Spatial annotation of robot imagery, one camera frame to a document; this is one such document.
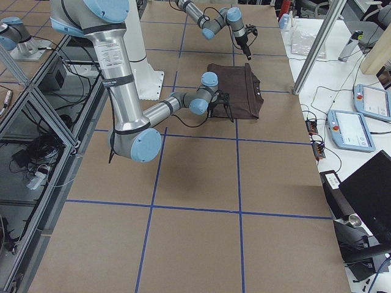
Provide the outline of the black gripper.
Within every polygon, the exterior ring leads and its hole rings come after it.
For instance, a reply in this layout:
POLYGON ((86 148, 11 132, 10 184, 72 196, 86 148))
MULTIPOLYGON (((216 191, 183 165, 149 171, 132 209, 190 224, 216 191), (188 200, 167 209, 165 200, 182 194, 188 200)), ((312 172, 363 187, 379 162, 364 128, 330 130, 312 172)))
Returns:
POLYGON ((236 44, 242 49, 243 54, 247 57, 248 60, 251 60, 252 53, 247 45, 247 31, 245 29, 240 29, 237 31, 233 31, 233 35, 235 37, 236 44))
MULTIPOLYGON (((218 94, 218 92, 221 92, 221 91, 217 91, 216 92, 215 97, 211 100, 211 102, 208 105, 208 110, 207 110, 208 118, 212 118, 213 117, 213 111, 216 108, 216 106, 218 105, 218 103, 217 103, 217 94, 218 94)), ((230 107, 230 104, 229 103, 225 103, 224 104, 224 109, 225 109, 225 113, 227 114, 227 118, 233 123, 234 119, 233 119, 233 114, 232 114, 232 109, 230 107)))

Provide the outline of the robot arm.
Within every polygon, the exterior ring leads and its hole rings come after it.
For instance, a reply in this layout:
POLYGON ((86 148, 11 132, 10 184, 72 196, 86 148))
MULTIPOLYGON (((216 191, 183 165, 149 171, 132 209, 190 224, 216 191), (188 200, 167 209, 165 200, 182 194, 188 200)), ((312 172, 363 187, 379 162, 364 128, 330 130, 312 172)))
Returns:
POLYGON ((195 92, 174 92, 147 110, 142 110, 124 36, 126 19, 139 20, 134 1, 51 1, 53 29, 93 44, 114 112, 109 136, 111 154, 136 162, 150 162, 160 152, 162 138, 154 128, 182 108, 204 114, 218 99, 218 77, 206 72, 195 92))
POLYGON ((176 11, 184 12, 200 28, 202 35, 207 39, 213 39, 223 28, 228 27, 230 41, 234 48, 242 51, 247 60, 252 59, 250 46, 258 37, 256 26, 244 24, 239 7, 223 7, 215 9, 206 7, 199 9, 194 1, 174 1, 175 7, 169 1, 169 5, 176 11))

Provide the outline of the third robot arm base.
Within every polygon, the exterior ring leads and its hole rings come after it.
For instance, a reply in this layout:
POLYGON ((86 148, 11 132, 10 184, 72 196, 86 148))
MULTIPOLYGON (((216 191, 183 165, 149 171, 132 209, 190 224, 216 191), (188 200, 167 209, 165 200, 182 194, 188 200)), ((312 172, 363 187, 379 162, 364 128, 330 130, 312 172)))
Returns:
POLYGON ((46 51, 52 49, 51 44, 48 40, 36 40, 17 16, 1 20, 1 46, 15 60, 38 61, 46 51))

